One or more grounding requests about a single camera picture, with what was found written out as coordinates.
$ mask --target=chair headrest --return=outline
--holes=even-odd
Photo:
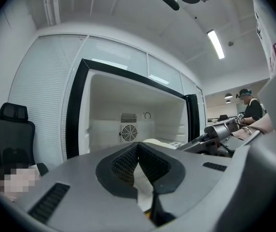
[[[27,121],[28,109],[26,106],[6,102],[0,109],[0,117],[12,121]]]

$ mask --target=black vent slot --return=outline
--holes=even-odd
[[[137,115],[122,113],[121,123],[137,123]]]
[[[212,163],[212,162],[206,162],[206,163],[203,164],[203,166],[207,167],[207,168],[215,169],[215,170],[218,170],[218,171],[222,171],[222,172],[224,172],[227,168],[227,166],[215,164],[215,163]]]
[[[134,170],[138,165],[137,147],[112,162],[112,172],[127,184],[134,185]]]
[[[30,216],[39,222],[46,223],[64,198],[70,186],[56,183],[29,211]]]

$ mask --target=black shirt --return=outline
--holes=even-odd
[[[248,105],[245,109],[244,118],[250,117],[252,117],[256,121],[262,118],[262,107],[257,100],[253,100],[250,105]]]

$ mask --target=ventilation fan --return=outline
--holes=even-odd
[[[135,142],[137,140],[137,115],[136,114],[121,114],[121,143]]]
[[[125,141],[131,142],[136,138],[138,132],[135,126],[127,125],[123,128],[121,134]]]

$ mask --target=white ceiling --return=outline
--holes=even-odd
[[[242,86],[242,87],[236,87],[234,89],[225,90],[223,92],[208,95],[208,96],[206,96],[206,106],[211,107],[211,106],[220,106],[220,105],[226,104],[225,95],[227,93],[232,94],[233,97],[229,98],[229,100],[231,100],[232,103],[233,102],[243,103],[243,101],[240,101],[239,98],[235,97],[235,95],[237,93],[239,93],[239,91],[243,88],[250,89],[252,91],[252,95],[255,98],[259,99],[258,92],[263,88],[263,86],[267,83],[267,81],[268,81],[268,79],[262,80],[262,81],[259,81],[257,83],[253,83],[253,84],[250,84],[250,85],[246,85],[246,86]]]
[[[43,0],[28,3],[37,27],[46,27]],[[83,12],[86,16],[101,13],[152,31],[177,50],[180,60],[201,80],[266,65],[256,34],[252,0],[210,0],[198,4],[179,1],[179,11],[173,11],[161,0],[59,0],[58,3],[61,23],[71,13]],[[224,59],[218,59],[207,37],[211,29],[219,37]]]

